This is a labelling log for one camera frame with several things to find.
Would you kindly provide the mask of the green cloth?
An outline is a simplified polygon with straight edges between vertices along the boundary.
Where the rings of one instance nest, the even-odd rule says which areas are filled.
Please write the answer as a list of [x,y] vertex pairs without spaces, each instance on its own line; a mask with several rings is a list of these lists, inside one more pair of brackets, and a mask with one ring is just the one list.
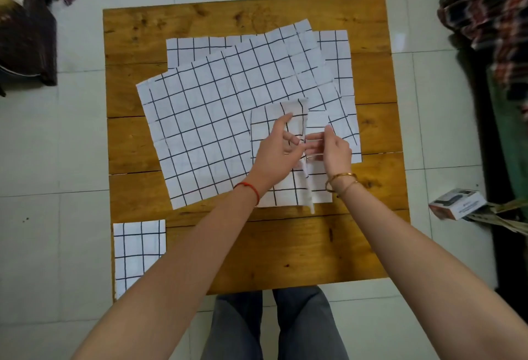
[[506,97],[491,67],[486,68],[486,77],[508,180],[515,198],[528,203],[528,123],[520,103]]

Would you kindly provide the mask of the person's left forearm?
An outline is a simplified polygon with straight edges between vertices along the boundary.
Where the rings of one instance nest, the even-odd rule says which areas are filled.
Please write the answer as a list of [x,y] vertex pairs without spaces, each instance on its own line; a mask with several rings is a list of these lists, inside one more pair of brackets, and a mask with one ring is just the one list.
[[237,184],[110,307],[72,360],[168,360],[260,197]]

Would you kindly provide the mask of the white cardboard box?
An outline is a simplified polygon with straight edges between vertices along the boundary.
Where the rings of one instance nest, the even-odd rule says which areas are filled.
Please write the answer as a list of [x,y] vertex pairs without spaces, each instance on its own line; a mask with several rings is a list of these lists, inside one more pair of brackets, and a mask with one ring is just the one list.
[[429,203],[429,209],[439,219],[457,221],[487,205],[478,190],[455,188]]

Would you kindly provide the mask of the person's right forearm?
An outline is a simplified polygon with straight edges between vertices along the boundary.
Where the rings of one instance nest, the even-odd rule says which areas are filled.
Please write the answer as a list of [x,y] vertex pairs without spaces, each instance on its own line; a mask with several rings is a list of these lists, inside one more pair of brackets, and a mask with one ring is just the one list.
[[332,186],[441,360],[528,360],[528,324],[450,252],[360,183]]

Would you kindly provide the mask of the large grid paper sheet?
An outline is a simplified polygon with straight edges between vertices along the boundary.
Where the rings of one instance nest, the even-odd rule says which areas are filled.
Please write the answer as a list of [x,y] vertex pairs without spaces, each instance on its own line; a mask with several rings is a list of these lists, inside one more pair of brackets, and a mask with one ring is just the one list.
[[[331,67],[336,89],[340,96],[353,97],[354,81],[352,55],[346,30],[313,31],[315,40]],[[169,38],[166,40],[167,66],[177,68],[181,64],[195,61],[214,51],[233,46],[255,35],[235,35],[227,37]]]
[[250,114],[309,99],[362,161],[355,97],[340,96],[308,20],[255,35],[137,84],[174,210],[225,193],[254,161]]

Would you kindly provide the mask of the person's right hand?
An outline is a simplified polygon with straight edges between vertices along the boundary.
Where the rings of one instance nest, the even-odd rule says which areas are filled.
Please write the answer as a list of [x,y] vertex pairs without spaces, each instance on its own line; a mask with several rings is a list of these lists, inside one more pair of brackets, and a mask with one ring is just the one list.
[[[347,141],[336,135],[336,153],[330,157],[307,157],[308,161],[311,162],[322,162],[324,164],[325,172],[327,177],[342,173],[351,172],[352,164],[352,151]],[[332,183],[332,186],[336,184],[338,178]]]

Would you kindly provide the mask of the person's left hand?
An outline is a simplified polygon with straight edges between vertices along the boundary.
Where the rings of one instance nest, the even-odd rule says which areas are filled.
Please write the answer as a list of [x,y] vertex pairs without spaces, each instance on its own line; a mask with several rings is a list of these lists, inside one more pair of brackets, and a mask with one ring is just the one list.
[[261,197],[285,179],[295,167],[274,164],[270,159],[268,145],[268,137],[266,137],[261,141],[254,165],[244,180],[245,183],[253,186]]

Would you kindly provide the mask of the large plaid cloth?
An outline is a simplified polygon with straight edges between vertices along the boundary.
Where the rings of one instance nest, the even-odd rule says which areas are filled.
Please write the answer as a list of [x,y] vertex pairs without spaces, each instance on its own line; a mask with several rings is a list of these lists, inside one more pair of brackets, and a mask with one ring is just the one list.
[[528,0],[439,0],[437,16],[491,58],[495,82],[528,124]]

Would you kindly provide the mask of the gold bangle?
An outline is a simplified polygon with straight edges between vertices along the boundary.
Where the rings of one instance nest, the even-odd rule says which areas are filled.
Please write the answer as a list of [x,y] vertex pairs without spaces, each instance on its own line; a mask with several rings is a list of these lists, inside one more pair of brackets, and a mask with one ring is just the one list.
[[345,188],[345,191],[353,184],[355,183],[359,183],[358,181],[358,178],[356,176],[355,173],[352,173],[352,172],[342,172],[342,173],[339,173],[339,174],[336,174],[336,175],[333,175],[331,177],[329,177],[325,183],[325,190],[329,193],[338,193],[336,190],[334,190],[332,188],[332,183],[335,179],[337,178],[340,178],[340,177],[351,177],[353,179],[352,183],[347,187]]

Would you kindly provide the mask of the loose printed papers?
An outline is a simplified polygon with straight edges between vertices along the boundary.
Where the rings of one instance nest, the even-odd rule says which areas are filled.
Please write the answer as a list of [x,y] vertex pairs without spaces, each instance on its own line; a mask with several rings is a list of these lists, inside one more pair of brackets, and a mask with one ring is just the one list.
[[504,204],[488,202],[478,210],[473,211],[464,218],[482,224],[505,227],[506,229],[528,237],[528,222],[506,218],[503,213],[528,208],[528,199],[515,199]]

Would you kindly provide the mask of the gray trousers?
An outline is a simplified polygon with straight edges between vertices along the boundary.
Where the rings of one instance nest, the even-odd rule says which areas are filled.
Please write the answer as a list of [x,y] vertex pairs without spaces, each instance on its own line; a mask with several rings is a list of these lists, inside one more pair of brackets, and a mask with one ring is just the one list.
[[[330,304],[317,285],[273,290],[278,360],[349,360]],[[263,360],[262,291],[217,295],[201,360]]]

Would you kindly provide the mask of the dark brown wooden chair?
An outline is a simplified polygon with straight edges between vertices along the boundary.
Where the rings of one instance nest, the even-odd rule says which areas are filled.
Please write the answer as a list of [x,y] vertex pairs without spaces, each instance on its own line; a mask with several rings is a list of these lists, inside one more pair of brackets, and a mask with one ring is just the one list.
[[0,95],[6,83],[57,85],[56,20],[47,4],[0,0]]

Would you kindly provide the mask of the small grid paper sheet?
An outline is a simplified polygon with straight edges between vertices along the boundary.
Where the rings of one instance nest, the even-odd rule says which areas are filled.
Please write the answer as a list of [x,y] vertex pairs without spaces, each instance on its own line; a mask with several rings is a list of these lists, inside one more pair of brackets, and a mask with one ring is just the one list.
[[[323,132],[329,124],[326,110],[309,110],[309,99],[297,98],[267,104],[250,114],[252,160],[255,161],[260,143],[271,132],[280,116],[292,113],[285,130],[304,142],[306,134]],[[326,170],[318,155],[303,156],[288,176],[264,195],[259,207],[306,206],[313,214],[314,205],[331,203],[332,193],[326,190]]]
[[118,300],[166,253],[166,222],[115,223],[114,299]]

